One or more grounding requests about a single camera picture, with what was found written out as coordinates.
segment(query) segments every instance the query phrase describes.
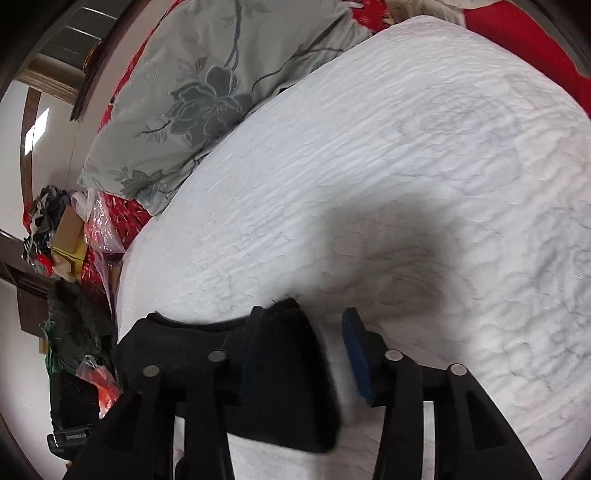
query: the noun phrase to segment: quilted pattern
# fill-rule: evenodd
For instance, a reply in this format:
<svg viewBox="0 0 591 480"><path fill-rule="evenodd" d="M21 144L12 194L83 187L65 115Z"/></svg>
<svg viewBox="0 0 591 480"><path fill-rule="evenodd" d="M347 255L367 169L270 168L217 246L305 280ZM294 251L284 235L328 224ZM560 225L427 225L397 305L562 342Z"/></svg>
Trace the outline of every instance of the quilted pattern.
<svg viewBox="0 0 591 480"><path fill-rule="evenodd" d="M591 123L561 87L478 35L414 18L208 156L126 256L121 336L153 310L215 322L295 297L326 344L338 448L232 439L235 470L363 480L381 412L356 395L340 340L355 306L417 362L467 365L543 478L560 478L591 430L590 151Z"/></svg>

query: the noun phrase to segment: pillow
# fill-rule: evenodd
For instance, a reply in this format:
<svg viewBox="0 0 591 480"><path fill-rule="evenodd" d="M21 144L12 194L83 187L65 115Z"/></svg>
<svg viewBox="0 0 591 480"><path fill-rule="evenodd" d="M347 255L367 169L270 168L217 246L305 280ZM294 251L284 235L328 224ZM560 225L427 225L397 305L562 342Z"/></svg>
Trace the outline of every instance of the pillow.
<svg viewBox="0 0 591 480"><path fill-rule="evenodd" d="M257 104L370 35L340 0L186 0L147 43L79 183L161 212Z"/></svg>

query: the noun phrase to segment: floral pillow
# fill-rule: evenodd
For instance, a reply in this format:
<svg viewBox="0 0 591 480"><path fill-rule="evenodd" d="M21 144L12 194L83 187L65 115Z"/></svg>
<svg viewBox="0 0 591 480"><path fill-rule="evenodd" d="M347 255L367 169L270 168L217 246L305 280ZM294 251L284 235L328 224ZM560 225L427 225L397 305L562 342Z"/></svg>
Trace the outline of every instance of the floral pillow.
<svg viewBox="0 0 591 480"><path fill-rule="evenodd" d="M79 183L160 213L249 112L370 35L340 0L185 0L116 96Z"/></svg>

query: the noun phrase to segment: cardboard box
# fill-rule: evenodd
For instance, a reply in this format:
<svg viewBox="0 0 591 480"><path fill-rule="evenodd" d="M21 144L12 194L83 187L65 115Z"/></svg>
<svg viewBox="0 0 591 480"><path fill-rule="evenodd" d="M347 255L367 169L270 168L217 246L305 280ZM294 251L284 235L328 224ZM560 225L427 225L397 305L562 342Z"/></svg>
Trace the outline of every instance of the cardboard box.
<svg viewBox="0 0 591 480"><path fill-rule="evenodd" d="M68 205L51 243L51 256L56 272L66 280L80 281L87 250L84 220Z"/></svg>

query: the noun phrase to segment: white quilt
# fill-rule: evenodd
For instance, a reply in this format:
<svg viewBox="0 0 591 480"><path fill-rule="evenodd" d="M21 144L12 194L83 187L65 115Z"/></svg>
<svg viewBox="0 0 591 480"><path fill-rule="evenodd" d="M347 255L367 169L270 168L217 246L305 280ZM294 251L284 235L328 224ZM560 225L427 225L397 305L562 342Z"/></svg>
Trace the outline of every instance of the white quilt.
<svg viewBox="0 0 591 480"><path fill-rule="evenodd" d="M413 18L208 156L125 258L121 336L153 310L217 322L295 297L324 336L339 444L314 456L233 437L236 477L364 480L382 413L357 396L340 338L355 306L418 363L464 363L557 480L591 432L590 153L591 122L561 87Z"/></svg>

